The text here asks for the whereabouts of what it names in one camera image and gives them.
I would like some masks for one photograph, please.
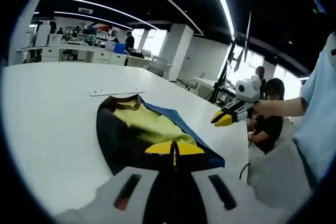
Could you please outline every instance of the white robotic arm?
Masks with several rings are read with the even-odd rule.
[[[228,126],[245,119],[253,111],[253,105],[260,98],[261,80],[258,76],[237,81],[236,98],[218,111],[211,123],[215,126]]]

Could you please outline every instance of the drawer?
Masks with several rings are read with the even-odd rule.
[[[59,49],[42,49],[42,58],[43,57],[58,57]]]
[[[58,56],[57,57],[43,57],[41,58],[41,62],[58,62]]]
[[[110,64],[124,66],[125,60],[126,60],[126,55],[111,54]]]
[[[93,58],[97,60],[110,60],[110,52],[94,52]]]
[[[109,64],[109,60],[101,60],[101,59],[93,59],[92,63],[98,63],[98,64]]]

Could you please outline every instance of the white pillar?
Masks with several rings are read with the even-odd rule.
[[[139,47],[138,47],[138,51],[141,51],[143,49],[143,46],[145,45],[147,36],[148,36],[149,30],[145,30],[142,34],[142,37],[140,39],[140,43],[139,43]]]
[[[168,76],[170,81],[176,81],[192,37],[193,30],[187,25],[172,25],[161,52],[161,58],[173,65]]]
[[[8,65],[20,64],[23,61],[22,54],[18,54],[17,51],[23,46],[22,43],[25,40],[26,32],[29,31],[29,25],[39,1],[29,0],[17,19],[15,29],[10,38]]]

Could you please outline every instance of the blue fabric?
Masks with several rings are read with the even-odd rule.
[[[327,13],[326,10],[323,8],[323,6],[321,5],[321,2],[320,0],[313,0],[314,3],[316,4],[317,6],[317,9],[319,10],[319,12],[321,13]]]
[[[184,131],[186,134],[191,136],[196,142],[198,142],[199,144],[201,144],[201,145],[205,146],[206,148],[208,148],[209,150],[211,150],[209,148],[209,146],[207,146],[207,144],[204,143],[203,140],[199,136],[197,136],[197,134],[191,128],[189,128],[189,126],[182,120],[182,118],[180,117],[179,113],[176,110],[171,110],[171,109],[166,109],[166,108],[161,108],[161,107],[158,107],[158,106],[154,106],[154,105],[151,105],[149,103],[146,103],[144,100],[142,100],[142,104],[147,109],[155,111],[156,113],[159,113],[161,115],[165,115],[167,118],[172,120],[173,123],[175,123],[178,127],[180,127],[182,131]],[[210,165],[213,168],[225,167],[225,160],[222,157],[220,157],[218,154],[216,154],[216,156],[218,156],[218,158],[217,157],[210,158]]]
[[[330,61],[336,48],[336,34],[328,37],[313,73],[302,86],[302,97],[309,103],[294,138],[313,174],[320,180],[336,153],[336,68]]]
[[[152,111],[155,111],[156,113],[159,113],[161,115],[165,115],[167,118],[172,120],[173,123],[175,123],[178,127],[181,128],[182,131],[184,131],[186,134],[191,136],[196,142],[202,144],[203,146],[207,146],[206,143],[203,142],[203,140],[197,136],[197,134],[189,128],[189,126],[182,120],[180,117],[179,113],[176,110],[171,110],[171,109],[166,109],[166,108],[161,108],[158,106],[151,105],[149,103],[146,103],[145,101],[142,100],[142,104],[147,108]]]

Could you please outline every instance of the chair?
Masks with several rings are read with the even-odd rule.
[[[200,78],[204,78],[204,76],[205,76],[205,73],[202,73],[200,75]],[[199,84],[196,81],[194,81],[192,79],[189,79],[188,84],[187,84],[187,89],[188,89],[188,91],[190,91],[190,88],[196,90],[195,95],[197,95],[197,93],[198,93],[198,90],[197,90],[198,85]]]
[[[160,57],[153,56],[152,61],[145,67],[149,72],[163,77],[167,72],[167,61]]]

